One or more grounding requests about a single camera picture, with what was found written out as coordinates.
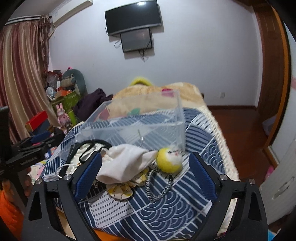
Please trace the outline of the orange sleeve forearm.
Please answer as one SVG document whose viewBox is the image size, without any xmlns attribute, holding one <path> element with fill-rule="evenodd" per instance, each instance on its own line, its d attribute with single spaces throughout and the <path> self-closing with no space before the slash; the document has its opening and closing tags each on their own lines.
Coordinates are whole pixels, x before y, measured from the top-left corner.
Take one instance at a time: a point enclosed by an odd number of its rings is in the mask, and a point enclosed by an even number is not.
<svg viewBox="0 0 296 241">
<path fill-rule="evenodd" d="M 3 181 L 1 190 L 1 218 L 17 240 L 21 240 L 23 214 L 13 204 L 13 191 L 9 180 Z"/>
</svg>

